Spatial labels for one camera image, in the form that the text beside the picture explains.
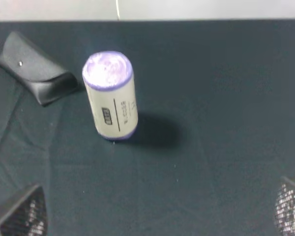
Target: table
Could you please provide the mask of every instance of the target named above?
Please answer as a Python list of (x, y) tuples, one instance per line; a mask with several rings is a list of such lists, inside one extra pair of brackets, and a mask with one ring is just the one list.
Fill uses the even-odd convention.
[(53, 236), (276, 236), (295, 177), (295, 20), (0, 23), (82, 82), (116, 50), (135, 72), (138, 129), (96, 132), (82, 89), (43, 108), (0, 68), (0, 203), (40, 183)]

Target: white wall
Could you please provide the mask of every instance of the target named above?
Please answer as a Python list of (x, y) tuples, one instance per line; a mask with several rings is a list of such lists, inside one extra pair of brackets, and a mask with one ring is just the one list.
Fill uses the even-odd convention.
[[(295, 0), (118, 1), (121, 20), (295, 18)], [(0, 0), (0, 21), (116, 19), (116, 0)]]

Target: cylindrical container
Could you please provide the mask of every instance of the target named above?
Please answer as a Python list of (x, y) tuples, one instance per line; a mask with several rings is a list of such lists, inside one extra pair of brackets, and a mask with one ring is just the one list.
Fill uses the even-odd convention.
[(98, 133), (109, 140), (129, 138), (138, 124), (129, 59), (119, 52), (93, 54), (84, 65), (82, 76)]

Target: printed label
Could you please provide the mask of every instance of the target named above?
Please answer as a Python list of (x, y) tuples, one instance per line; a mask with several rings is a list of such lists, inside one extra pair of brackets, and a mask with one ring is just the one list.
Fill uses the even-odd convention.
[(97, 91), (85, 86), (98, 133), (119, 138), (133, 131), (138, 123), (133, 76), (126, 85), (114, 91)]

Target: purple lid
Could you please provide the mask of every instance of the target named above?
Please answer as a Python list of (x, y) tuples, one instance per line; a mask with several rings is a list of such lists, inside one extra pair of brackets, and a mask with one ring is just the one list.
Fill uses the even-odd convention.
[(124, 86), (131, 79), (132, 66), (122, 53), (107, 51), (95, 53), (85, 63), (84, 82), (99, 91), (112, 91)]

